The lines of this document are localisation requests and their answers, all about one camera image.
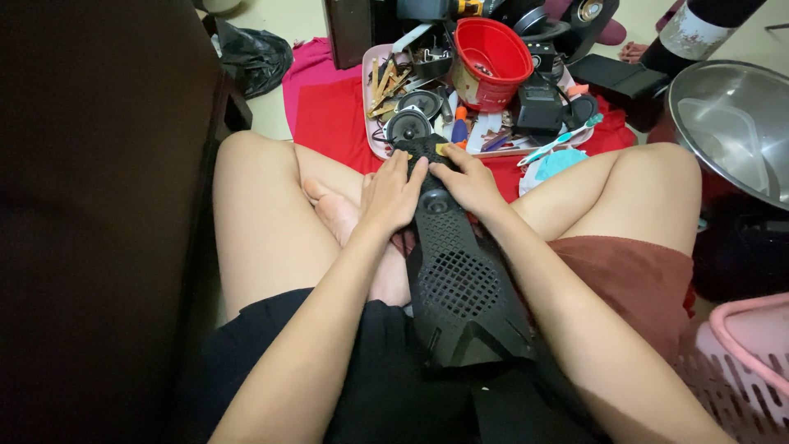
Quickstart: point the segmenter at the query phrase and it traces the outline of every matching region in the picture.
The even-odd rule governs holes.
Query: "red bucket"
[[[483,112],[504,109],[534,71],[532,55],[512,29],[488,18],[458,20],[454,44],[460,55],[452,68],[458,97]]]

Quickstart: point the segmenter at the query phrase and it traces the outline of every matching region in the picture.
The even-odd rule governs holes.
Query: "black speaker box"
[[[587,55],[605,25],[619,8],[619,0],[573,0],[562,15],[570,31],[556,37],[556,50],[564,53],[570,64]]]

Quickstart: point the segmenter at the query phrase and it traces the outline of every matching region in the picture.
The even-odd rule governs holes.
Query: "plastic bag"
[[[236,28],[219,18],[216,31],[222,51],[219,61],[243,73],[245,99],[262,96],[282,83],[294,62],[294,53],[284,39],[268,31]]]

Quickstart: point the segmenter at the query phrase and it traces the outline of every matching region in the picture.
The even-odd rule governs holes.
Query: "pink basket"
[[[789,442],[789,293],[717,307],[683,335],[675,370],[737,442]]]

